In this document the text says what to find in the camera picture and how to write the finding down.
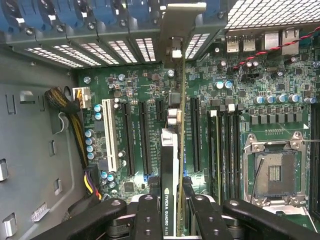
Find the short black expansion slot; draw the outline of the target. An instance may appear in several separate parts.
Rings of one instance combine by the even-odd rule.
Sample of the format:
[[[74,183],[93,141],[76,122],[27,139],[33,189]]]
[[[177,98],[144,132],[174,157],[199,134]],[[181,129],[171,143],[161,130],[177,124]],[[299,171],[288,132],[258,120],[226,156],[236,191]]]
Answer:
[[[165,103],[161,99],[155,101],[156,119],[158,122],[165,121]]]

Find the green motherboard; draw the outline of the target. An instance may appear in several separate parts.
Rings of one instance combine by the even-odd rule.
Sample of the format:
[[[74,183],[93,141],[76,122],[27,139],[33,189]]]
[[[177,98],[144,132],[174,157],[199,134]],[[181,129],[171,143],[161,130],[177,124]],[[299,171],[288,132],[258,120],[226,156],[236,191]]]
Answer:
[[[217,110],[221,204],[244,200],[243,149],[250,133],[259,140],[290,138],[295,131],[305,140],[320,140],[320,26],[310,33],[280,43],[275,50],[254,51],[261,39],[229,36],[214,43],[201,60],[185,63],[184,159],[181,215],[177,230],[189,235],[188,196],[210,195],[207,112]],[[101,200],[130,202],[151,193],[161,198],[161,131],[168,108],[178,102],[176,73],[163,64],[116,66],[82,70],[81,87],[89,87],[91,108],[82,109],[89,193]],[[199,172],[194,172],[190,98],[199,99]],[[118,163],[108,171],[102,100],[114,100]],[[156,100],[164,101],[165,121],[157,121]],[[122,103],[128,102],[134,144],[135,174],[128,176]],[[144,174],[138,102],[147,103],[151,175]],[[320,232],[320,142],[306,142],[306,210]]]

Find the white expansion slot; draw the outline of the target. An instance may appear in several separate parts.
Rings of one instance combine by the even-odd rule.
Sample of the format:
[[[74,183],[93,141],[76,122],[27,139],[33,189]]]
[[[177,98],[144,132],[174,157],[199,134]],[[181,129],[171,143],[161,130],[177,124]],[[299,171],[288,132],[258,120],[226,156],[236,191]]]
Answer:
[[[102,115],[107,152],[108,171],[116,172],[119,168],[117,131],[113,99],[102,100]]]

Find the blue card retainer clip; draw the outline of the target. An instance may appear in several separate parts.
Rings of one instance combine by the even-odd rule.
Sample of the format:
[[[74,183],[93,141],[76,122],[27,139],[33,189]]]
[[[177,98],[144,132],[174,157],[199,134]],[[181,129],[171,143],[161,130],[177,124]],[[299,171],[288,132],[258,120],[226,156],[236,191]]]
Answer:
[[[34,10],[34,0],[0,0],[0,32],[17,34],[22,31],[18,19],[27,17],[27,8]]]
[[[70,10],[74,14],[72,28],[82,28],[85,23],[96,22],[90,2],[91,0],[70,0]]]
[[[204,11],[204,20],[209,20],[213,17],[217,17],[221,13],[226,12],[226,0],[202,0],[206,3],[206,9]]]
[[[106,23],[118,24],[121,28],[128,26],[127,0],[106,0]]]
[[[59,0],[37,0],[43,31],[55,29],[58,33],[65,32],[65,24],[58,17]]]
[[[160,18],[160,0],[132,0],[132,16],[139,24],[156,25]]]

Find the green RAM stick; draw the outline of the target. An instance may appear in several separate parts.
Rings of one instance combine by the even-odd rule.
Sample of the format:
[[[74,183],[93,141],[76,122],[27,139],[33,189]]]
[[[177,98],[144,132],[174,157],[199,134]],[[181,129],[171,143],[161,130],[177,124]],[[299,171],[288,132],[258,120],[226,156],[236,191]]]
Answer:
[[[221,204],[220,147],[217,137],[217,119],[217,110],[209,110],[207,112],[210,195],[214,198],[217,204]]]

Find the black open PC case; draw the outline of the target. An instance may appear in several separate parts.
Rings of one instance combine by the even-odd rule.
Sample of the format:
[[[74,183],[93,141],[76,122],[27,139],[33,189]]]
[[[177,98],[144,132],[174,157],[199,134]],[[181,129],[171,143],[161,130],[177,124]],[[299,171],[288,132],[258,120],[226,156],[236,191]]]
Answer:
[[[21,32],[0,31],[0,240],[31,240],[43,232],[111,198],[89,192],[85,170],[82,110],[73,98],[83,70],[163,64],[159,53],[161,22],[169,3],[203,0],[159,0],[157,24],[138,23],[133,0],[127,0],[128,26],[109,25],[106,0],[90,0],[95,22],[72,28],[71,0],[59,0],[58,17],[65,32],[43,31],[38,1],[18,18]],[[203,13],[187,42],[186,61],[203,59],[227,37],[260,38],[254,51],[311,33],[320,26],[320,0],[226,0],[226,12],[204,20]],[[58,133],[63,112],[69,120]],[[158,198],[160,240],[202,240],[191,212],[190,234],[164,239]],[[129,221],[116,221],[96,240],[129,240]]]

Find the CPU socket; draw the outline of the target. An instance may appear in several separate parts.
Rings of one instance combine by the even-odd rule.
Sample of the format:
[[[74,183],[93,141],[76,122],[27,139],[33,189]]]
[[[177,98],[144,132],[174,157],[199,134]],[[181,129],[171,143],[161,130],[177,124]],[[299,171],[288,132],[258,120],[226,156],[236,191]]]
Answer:
[[[260,208],[306,206],[307,155],[301,131],[270,140],[249,133],[242,155],[243,199]]]

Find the long black expansion slot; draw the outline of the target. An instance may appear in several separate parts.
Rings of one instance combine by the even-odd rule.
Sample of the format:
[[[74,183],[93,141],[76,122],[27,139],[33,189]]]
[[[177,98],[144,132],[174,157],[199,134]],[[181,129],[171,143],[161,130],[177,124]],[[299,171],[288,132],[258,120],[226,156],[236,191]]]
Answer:
[[[190,98],[190,117],[192,134],[192,157],[194,172],[201,171],[201,132],[199,98]]]
[[[143,172],[146,176],[152,174],[152,158],[151,158],[151,147],[150,147],[150,134],[149,134],[149,117],[148,108],[145,101],[138,102],[139,111],[139,125],[141,135],[141,149],[142,149],[142,160],[143,160]]]
[[[128,102],[121,104],[123,129],[125,136],[127,175],[135,175],[134,134],[132,126],[131,106]]]

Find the silver socket cover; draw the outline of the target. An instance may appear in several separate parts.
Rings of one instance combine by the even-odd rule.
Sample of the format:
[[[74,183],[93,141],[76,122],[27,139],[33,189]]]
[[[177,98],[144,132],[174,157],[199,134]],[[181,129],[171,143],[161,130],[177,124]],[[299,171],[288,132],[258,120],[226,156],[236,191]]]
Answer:
[[[292,205],[278,204],[263,206],[262,209],[277,216],[284,217],[298,225],[317,231],[310,214],[304,206],[296,207]]]

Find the white power connector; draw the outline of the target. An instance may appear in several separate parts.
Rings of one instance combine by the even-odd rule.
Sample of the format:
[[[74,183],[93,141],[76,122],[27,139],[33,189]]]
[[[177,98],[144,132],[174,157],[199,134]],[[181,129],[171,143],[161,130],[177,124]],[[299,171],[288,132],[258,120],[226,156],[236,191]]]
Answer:
[[[78,101],[80,109],[91,108],[91,91],[89,87],[75,87],[72,89],[73,100]]]

